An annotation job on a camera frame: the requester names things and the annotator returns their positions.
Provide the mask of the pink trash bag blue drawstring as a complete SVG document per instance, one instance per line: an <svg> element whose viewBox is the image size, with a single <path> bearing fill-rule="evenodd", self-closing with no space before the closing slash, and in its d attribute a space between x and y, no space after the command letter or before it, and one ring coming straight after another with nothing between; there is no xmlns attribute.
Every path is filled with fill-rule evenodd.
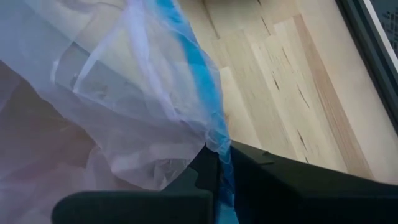
<svg viewBox="0 0 398 224"><path fill-rule="evenodd" d="M217 153L215 224L238 224L220 74L177 0L0 0L0 224L61 199L161 191Z"/></svg>

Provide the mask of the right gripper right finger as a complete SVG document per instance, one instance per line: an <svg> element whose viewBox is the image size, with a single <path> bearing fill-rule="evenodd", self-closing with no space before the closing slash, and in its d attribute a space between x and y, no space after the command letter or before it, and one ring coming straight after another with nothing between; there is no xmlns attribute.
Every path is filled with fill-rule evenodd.
<svg viewBox="0 0 398 224"><path fill-rule="evenodd" d="M240 224L398 224L398 185L233 142Z"/></svg>

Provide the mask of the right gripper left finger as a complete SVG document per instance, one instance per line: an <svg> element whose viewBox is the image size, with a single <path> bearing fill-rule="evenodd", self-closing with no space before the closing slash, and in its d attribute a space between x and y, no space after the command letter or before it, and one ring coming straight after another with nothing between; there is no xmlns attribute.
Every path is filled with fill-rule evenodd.
<svg viewBox="0 0 398 224"><path fill-rule="evenodd" d="M161 191L90 191L71 194L52 210L52 224L215 224L217 153L204 147Z"/></svg>

